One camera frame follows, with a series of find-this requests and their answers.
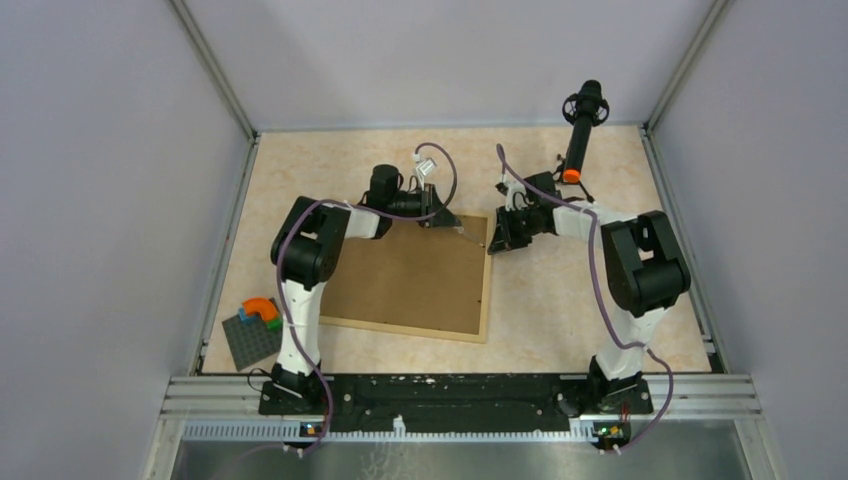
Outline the wooden picture frame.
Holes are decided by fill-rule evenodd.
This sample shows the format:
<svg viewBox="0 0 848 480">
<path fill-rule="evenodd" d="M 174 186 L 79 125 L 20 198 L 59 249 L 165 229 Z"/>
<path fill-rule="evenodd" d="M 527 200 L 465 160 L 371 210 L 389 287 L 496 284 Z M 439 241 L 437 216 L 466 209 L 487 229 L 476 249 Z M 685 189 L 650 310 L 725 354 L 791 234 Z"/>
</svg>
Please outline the wooden picture frame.
<svg viewBox="0 0 848 480">
<path fill-rule="evenodd" d="M 321 324 L 485 342 L 492 259 L 481 243 L 494 217 L 460 219 L 462 232 L 396 221 L 379 240 L 346 240 L 322 295 Z"/>
</svg>

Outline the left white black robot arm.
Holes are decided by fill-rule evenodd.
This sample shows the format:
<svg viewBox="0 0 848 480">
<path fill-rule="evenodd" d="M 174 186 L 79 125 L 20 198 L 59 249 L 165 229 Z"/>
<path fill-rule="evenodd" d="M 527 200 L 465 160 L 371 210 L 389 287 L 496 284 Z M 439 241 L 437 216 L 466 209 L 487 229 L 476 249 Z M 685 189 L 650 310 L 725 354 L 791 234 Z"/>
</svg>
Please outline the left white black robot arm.
<svg viewBox="0 0 848 480">
<path fill-rule="evenodd" d="M 380 164 L 373 168 L 369 188 L 357 204 L 300 196 L 292 205 L 270 252 L 284 322 L 270 378 L 295 412 L 308 413 L 320 401 L 321 298 L 344 242 L 380 239 L 396 220 L 414 221 L 423 228 L 461 226 L 439 198 L 435 185 L 425 181 L 435 168 L 431 158 L 417 161 L 412 187 L 405 190 L 399 170 Z"/>
</svg>

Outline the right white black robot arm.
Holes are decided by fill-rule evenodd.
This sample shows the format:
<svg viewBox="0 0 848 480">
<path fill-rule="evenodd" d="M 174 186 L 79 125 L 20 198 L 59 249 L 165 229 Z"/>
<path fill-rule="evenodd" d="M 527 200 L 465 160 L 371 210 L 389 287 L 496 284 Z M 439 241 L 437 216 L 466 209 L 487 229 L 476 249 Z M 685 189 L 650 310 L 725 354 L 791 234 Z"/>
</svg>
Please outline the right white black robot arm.
<svg viewBox="0 0 848 480">
<path fill-rule="evenodd" d="M 496 255 L 529 246 L 534 236 L 553 234 L 586 242 L 592 288 L 609 340 L 592 357 L 581 393 L 585 407 L 612 412 L 639 397 L 643 356 L 655 328 L 691 285 L 691 274 L 667 215 L 612 211 L 587 197 L 564 198 L 552 175 L 517 180 L 502 174 L 487 252 Z"/>
</svg>

